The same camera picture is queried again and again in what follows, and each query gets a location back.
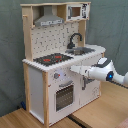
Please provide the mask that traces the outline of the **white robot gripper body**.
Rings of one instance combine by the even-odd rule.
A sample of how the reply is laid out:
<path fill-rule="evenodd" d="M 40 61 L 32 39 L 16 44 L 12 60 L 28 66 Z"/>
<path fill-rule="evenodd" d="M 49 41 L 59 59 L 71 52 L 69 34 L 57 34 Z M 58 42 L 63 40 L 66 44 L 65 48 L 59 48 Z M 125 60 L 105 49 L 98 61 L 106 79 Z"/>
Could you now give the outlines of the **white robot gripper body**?
<path fill-rule="evenodd" d="M 96 79 L 99 81 L 105 81 L 107 77 L 107 72 L 104 69 L 94 66 L 72 65 L 70 70 L 80 75 L 83 75 L 86 78 Z"/>

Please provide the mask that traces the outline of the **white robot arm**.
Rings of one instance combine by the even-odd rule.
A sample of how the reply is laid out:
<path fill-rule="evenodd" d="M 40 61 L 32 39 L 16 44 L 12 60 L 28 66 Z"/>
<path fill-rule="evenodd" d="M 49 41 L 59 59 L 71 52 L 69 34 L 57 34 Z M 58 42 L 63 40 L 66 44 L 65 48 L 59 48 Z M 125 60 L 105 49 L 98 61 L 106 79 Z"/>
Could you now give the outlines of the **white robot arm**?
<path fill-rule="evenodd" d="M 105 57 L 100 58 L 92 66 L 72 65 L 70 70 L 86 78 L 108 81 L 128 89 L 128 72 L 124 76 L 119 75 L 114 67 L 113 61 Z"/>

